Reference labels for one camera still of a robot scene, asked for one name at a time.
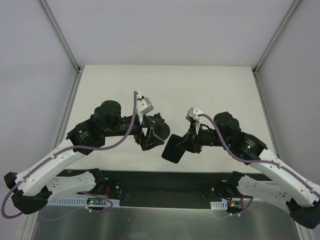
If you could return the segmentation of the black smartphone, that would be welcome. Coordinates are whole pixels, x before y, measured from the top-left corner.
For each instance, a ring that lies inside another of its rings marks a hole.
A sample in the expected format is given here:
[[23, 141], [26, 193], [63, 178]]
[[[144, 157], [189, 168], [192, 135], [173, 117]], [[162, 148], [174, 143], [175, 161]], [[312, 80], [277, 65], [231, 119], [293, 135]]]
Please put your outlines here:
[[179, 146], [182, 141], [183, 138], [181, 136], [172, 134], [165, 145], [161, 157], [173, 164], [178, 164], [185, 153], [185, 150]]

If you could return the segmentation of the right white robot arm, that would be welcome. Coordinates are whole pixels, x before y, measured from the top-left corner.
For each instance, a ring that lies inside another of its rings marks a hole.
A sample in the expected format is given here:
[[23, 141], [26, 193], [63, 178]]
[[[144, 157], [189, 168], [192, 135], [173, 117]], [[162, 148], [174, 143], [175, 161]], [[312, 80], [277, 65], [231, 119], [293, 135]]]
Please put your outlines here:
[[247, 175], [234, 172], [235, 179], [225, 184], [230, 197], [251, 196], [289, 213], [298, 224], [315, 229], [320, 224], [320, 186], [285, 164], [267, 145], [241, 130], [239, 121], [229, 112], [209, 117], [197, 108], [186, 115], [190, 126], [183, 136], [171, 135], [172, 162], [178, 163], [185, 152], [197, 153], [203, 146], [223, 147], [235, 160], [252, 167], [275, 184], [259, 183]]

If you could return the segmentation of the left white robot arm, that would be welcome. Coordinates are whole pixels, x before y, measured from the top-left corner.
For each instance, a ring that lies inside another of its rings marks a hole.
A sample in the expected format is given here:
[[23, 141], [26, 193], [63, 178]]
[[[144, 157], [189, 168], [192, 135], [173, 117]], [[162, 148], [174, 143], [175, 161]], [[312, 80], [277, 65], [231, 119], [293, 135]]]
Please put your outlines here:
[[66, 138], [47, 156], [27, 170], [4, 176], [11, 199], [21, 214], [33, 214], [50, 201], [79, 192], [102, 194], [106, 178], [98, 168], [75, 176], [59, 176], [63, 170], [93, 151], [118, 147], [128, 136], [143, 151], [165, 143], [170, 128], [160, 113], [148, 113], [153, 105], [148, 98], [137, 99], [129, 117], [121, 115], [121, 105], [107, 100], [98, 106], [89, 119], [77, 124]]

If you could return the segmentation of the black phone stand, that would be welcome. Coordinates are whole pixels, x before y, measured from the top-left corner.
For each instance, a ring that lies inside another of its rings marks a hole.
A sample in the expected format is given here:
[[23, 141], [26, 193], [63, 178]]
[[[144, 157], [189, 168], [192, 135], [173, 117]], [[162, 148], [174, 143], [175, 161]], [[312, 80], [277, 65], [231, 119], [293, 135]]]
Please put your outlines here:
[[149, 116], [149, 118], [154, 123], [154, 133], [160, 137], [162, 140], [166, 140], [170, 136], [170, 127], [162, 118], [160, 113]]

